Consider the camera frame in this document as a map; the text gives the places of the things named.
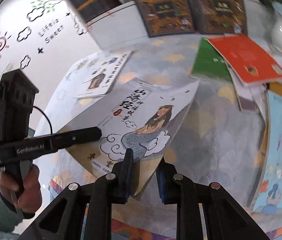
patterned tablecloth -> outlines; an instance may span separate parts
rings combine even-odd
[[[134,50],[113,89],[134,77],[157,85],[176,84],[189,75],[200,39],[196,34],[141,38],[113,48],[122,52]],[[104,53],[108,52],[76,62],[59,84],[45,110],[54,132],[99,99],[76,100],[73,94],[89,66]],[[263,128],[258,113],[239,110],[231,84],[201,80],[187,117],[164,157],[194,182],[208,185],[218,181],[250,212],[248,207],[261,174],[259,138]],[[47,133],[49,126],[41,119],[35,136]],[[42,186],[45,206],[50,202],[47,186],[51,179],[60,188],[71,182],[83,185],[95,180],[66,150],[42,156],[35,163],[40,168],[40,183],[45,185]],[[252,217],[271,239],[282,235],[282,215],[252,214]],[[129,198],[126,205],[113,205],[113,218],[131,228],[167,237],[176,235],[176,206],[161,203],[155,176],[137,199]]]

red book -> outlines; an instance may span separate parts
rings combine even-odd
[[[259,45],[244,35],[209,38],[244,86],[282,81],[282,68]]]

long brown hair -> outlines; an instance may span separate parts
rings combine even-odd
[[[164,120],[164,123],[162,125],[162,127],[165,127],[168,122],[170,121],[171,115],[172,115],[172,107],[173,105],[165,105],[165,106],[161,106],[158,111],[162,108],[165,109],[169,109],[164,115],[159,116],[158,115],[158,111],[155,113],[154,116],[152,116],[145,125],[149,125],[149,126],[156,126],[160,121]]]

black cable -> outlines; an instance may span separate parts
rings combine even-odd
[[[49,126],[50,126],[50,133],[52,134],[53,133],[52,132],[52,125],[51,125],[51,122],[50,122],[49,118],[47,117],[47,115],[40,108],[38,108],[37,106],[33,106],[33,108],[38,109],[41,112],[41,114],[44,115],[45,119],[47,119],[47,121],[49,123]]]

silver bolt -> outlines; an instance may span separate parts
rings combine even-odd
[[[211,183],[211,187],[213,189],[219,189],[219,188],[221,188],[221,185],[219,183],[217,183],[217,182],[212,182]]]
[[[114,178],[115,178],[115,174],[114,174],[114,173],[108,173],[108,174],[105,176],[105,178],[108,179],[108,180],[114,179]]]
[[[175,180],[182,180],[182,179],[183,179],[183,175],[177,173],[177,174],[174,174],[174,175],[173,175],[173,178],[174,178]]]
[[[78,188],[78,184],[76,184],[76,183],[71,183],[69,185],[69,190],[76,190],[77,188]]]

